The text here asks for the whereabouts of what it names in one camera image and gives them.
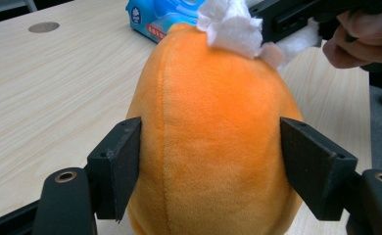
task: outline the tissue box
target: tissue box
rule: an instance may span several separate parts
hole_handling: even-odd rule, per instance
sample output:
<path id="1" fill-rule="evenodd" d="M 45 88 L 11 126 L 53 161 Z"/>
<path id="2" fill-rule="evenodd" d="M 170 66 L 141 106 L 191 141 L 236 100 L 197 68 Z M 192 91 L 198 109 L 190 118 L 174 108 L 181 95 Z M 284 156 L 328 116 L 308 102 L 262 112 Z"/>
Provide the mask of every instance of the tissue box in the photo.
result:
<path id="1" fill-rule="evenodd" d="M 173 24 L 195 25 L 197 10 L 204 0 L 130 0 L 126 10 L 130 26 L 160 42 Z"/>

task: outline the plush toy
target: plush toy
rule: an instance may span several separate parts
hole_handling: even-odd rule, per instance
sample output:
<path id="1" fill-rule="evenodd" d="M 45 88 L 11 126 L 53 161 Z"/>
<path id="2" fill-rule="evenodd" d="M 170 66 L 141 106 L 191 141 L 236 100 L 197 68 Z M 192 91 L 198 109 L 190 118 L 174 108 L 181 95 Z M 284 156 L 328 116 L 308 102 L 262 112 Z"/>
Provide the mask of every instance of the plush toy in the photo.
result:
<path id="1" fill-rule="evenodd" d="M 279 118 L 301 119 L 262 59 L 209 47 L 176 24 L 139 78 L 128 118 L 142 117 L 137 234 L 282 234 L 301 199 L 289 185 Z"/>

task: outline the white tissue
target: white tissue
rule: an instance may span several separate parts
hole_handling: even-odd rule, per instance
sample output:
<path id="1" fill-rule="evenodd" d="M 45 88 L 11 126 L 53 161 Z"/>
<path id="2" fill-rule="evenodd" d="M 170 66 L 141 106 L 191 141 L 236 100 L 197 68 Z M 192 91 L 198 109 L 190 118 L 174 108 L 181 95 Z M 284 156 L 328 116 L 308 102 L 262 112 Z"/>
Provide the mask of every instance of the white tissue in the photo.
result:
<path id="1" fill-rule="evenodd" d="M 262 19 L 252 19 L 245 0 L 207 0 L 198 9 L 197 28 L 209 45 L 253 59 L 261 51 Z"/>
<path id="2" fill-rule="evenodd" d="M 197 28 L 208 35 L 208 44 L 224 48 L 249 59 L 262 51 L 262 19 L 249 14 L 252 7 L 262 0 L 207 0 L 198 10 Z M 296 55 L 320 42 L 318 25 L 309 25 L 280 40 L 276 45 L 285 55 L 286 65 Z"/>

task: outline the black device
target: black device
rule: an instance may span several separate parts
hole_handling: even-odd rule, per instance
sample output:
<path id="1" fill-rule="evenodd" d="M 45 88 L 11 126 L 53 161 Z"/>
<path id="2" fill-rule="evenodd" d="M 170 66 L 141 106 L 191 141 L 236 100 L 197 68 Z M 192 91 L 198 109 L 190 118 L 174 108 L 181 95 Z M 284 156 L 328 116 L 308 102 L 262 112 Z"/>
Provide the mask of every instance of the black device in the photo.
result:
<path id="1" fill-rule="evenodd" d="M 343 12 L 359 9 L 371 15 L 380 14 L 382 0 L 265 0 L 251 7 L 249 12 L 252 17 L 263 19 L 263 42 L 277 42 L 305 27 L 311 18 L 327 23 Z M 346 39 L 356 40 L 351 36 Z M 373 63 L 361 68 L 380 72 L 382 64 Z"/>
<path id="2" fill-rule="evenodd" d="M 97 234 L 99 219 L 121 220 L 139 174 L 140 117 L 112 129 L 87 157 L 44 183 L 41 199 L 0 217 L 0 234 Z M 382 235 L 382 170 L 355 172 L 358 159 L 309 125 L 280 120 L 290 184 L 319 220 L 350 213 L 348 234 Z"/>

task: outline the light wood surface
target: light wood surface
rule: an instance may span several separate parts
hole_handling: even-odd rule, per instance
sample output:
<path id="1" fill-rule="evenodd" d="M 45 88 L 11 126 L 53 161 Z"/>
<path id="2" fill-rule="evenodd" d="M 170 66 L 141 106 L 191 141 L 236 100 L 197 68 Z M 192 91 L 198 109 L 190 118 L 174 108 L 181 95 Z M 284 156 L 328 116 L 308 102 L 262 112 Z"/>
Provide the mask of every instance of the light wood surface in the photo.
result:
<path id="1" fill-rule="evenodd" d="M 0 216 L 39 199 L 44 179 L 83 167 L 87 155 L 124 119 L 155 43 L 130 29 L 127 1 L 75 0 L 0 23 Z M 60 27 L 32 33 L 34 24 Z M 281 72 L 308 124 L 370 168 L 367 74 L 335 70 L 310 49 Z M 99 221 L 100 234 L 132 234 Z M 345 234 L 343 222 L 318 222 L 303 207 L 289 234 Z"/>

